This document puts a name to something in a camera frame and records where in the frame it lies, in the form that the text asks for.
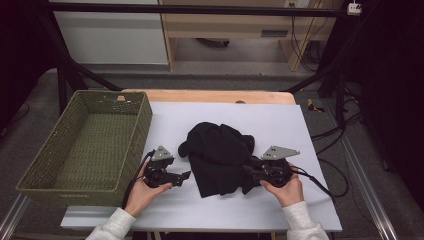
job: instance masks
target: wicker basket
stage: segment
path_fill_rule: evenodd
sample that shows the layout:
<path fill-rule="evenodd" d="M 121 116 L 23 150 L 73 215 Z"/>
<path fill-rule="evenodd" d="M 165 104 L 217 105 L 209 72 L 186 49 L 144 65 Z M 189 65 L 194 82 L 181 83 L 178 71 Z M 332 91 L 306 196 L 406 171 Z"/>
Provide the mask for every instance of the wicker basket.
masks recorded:
<path fill-rule="evenodd" d="M 151 119 L 145 93 L 75 92 L 16 189 L 44 204 L 120 206 Z"/>

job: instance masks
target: white table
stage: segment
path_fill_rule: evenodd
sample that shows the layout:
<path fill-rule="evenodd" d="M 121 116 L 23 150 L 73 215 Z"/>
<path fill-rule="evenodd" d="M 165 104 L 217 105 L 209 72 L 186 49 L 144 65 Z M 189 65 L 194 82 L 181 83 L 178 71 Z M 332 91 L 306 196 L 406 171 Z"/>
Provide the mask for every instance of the white table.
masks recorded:
<path fill-rule="evenodd" d="M 254 155 L 271 145 L 292 148 L 300 155 L 287 158 L 326 186 L 309 133 L 297 105 L 151 102 L 153 119 L 144 154 L 163 145 L 175 157 L 169 172 L 190 170 L 188 159 L 178 156 L 178 146 L 202 121 L 227 124 L 256 140 Z M 331 199 L 314 183 L 300 176 L 304 196 L 315 221 L 327 231 L 341 231 Z M 71 206 L 61 226 L 89 230 L 107 221 L 115 208 Z M 247 195 L 241 189 L 225 196 L 201 198 L 192 174 L 182 187 L 158 197 L 132 226 L 137 231 L 281 232 L 288 223 L 273 195 L 262 187 Z"/>

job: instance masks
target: hand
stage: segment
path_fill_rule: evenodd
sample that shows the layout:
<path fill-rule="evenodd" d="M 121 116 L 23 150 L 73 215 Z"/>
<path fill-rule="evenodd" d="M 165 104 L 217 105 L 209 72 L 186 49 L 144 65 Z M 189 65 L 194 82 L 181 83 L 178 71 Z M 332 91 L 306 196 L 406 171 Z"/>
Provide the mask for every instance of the hand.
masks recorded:
<path fill-rule="evenodd" d="M 290 181 L 284 185 L 284 187 L 276 188 L 271 183 L 261 180 L 261 185 L 278 199 L 282 207 L 287 207 L 298 202 L 304 201 L 302 182 L 299 180 L 299 176 L 293 173 Z"/>
<path fill-rule="evenodd" d="M 138 217 L 138 215 L 140 215 L 140 213 L 151 202 L 153 202 L 155 197 L 172 187 L 172 183 L 163 184 L 157 188 L 150 188 L 149 186 L 147 186 L 142 177 L 146 166 L 147 163 L 145 163 L 141 168 L 141 171 L 137 177 L 138 179 L 134 183 L 134 186 L 128 197 L 127 206 L 125 207 L 125 211 L 127 211 L 135 218 Z"/>

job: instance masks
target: metal frame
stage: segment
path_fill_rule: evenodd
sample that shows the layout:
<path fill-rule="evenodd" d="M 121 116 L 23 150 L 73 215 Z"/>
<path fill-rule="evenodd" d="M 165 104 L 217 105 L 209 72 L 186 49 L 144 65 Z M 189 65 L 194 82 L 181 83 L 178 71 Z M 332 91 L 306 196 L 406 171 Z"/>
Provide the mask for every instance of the metal frame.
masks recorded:
<path fill-rule="evenodd" d="M 330 119 L 333 122 L 333 125 L 338 126 L 337 120 L 335 119 L 335 113 L 331 110 L 333 109 L 333 106 L 330 101 L 324 99 L 323 105 L 325 109 L 329 110 Z M 390 219 L 387 216 L 386 211 L 384 210 L 384 207 L 377 196 L 377 193 L 374 191 L 374 187 L 368 179 L 367 174 L 361 166 L 361 163 L 359 162 L 359 159 L 356 156 L 355 151 L 350 144 L 346 134 L 347 133 L 345 133 L 345 135 L 341 138 L 342 146 L 346 154 L 346 160 L 353 170 L 353 175 L 358 182 L 359 190 L 361 191 L 362 197 L 365 200 L 374 223 L 380 232 L 381 238 L 385 240 L 396 240 L 398 237 L 393 228 L 393 225 L 390 222 Z"/>
<path fill-rule="evenodd" d="M 215 15 L 256 15 L 256 16 L 301 16 L 301 17 L 348 17 L 345 11 L 336 9 L 296 9 L 296 8 L 263 8 L 263 7 L 233 7 L 233 6 L 187 6 L 187 5 L 140 5 L 140 4 L 89 4 L 89 3 L 50 3 L 46 0 L 20 0 L 22 8 L 27 8 L 27 15 L 37 20 L 35 27 L 44 30 L 51 43 L 50 56 L 54 59 L 58 68 L 59 101 L 60 111 L 66 107 L 66 84 L 73 90 L 87 89 L 80 74 L 91 78 L 113 91 L 121 91 L 122 88 L 99 77 L 95 73 L 82 67 L 70 56 L 60 31 L 54 27 L 47 14 L 53 11 L 66 12 L 110 12 L 110 13 L 172 13 L 172 14 L 215 14 Z M 316 81 L 329 69 L 320 72 L 309 82 Z M 297 91 L 308 82 L 302 83 L 290 89 L 289 92 Z M 363 171 L 357 157 L 346 137 L 342 139 L 343 147 L 347 152 L 349 164 L 353 167 L 359 182 L 361 193 L 368 208 L 379 228 L 383 239 L 397 239 L 396 233 L 390 220 L 379 202 L 371 183 Z M 21 194 L 16 198 L 6 219 L 1 225 L 1 239 L 9 239 L 14 228 L 29 203 L 29 199 Z"/>

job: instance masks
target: black cloth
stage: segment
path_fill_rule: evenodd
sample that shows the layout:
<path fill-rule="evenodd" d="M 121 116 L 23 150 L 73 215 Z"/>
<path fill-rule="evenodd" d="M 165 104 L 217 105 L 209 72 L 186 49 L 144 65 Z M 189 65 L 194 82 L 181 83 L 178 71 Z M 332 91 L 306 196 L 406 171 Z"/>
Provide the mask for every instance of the black cloth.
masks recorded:
<path fill-rule="evenodd" d="M 178 148 L 190 161 L 202 198 L 233 193 L 238 187 L 247 194 L 258 183 L 244 173 L 243 165 L 252 156 L 255 139 L 236 129 L 202 122 L 188 134 Z"/>

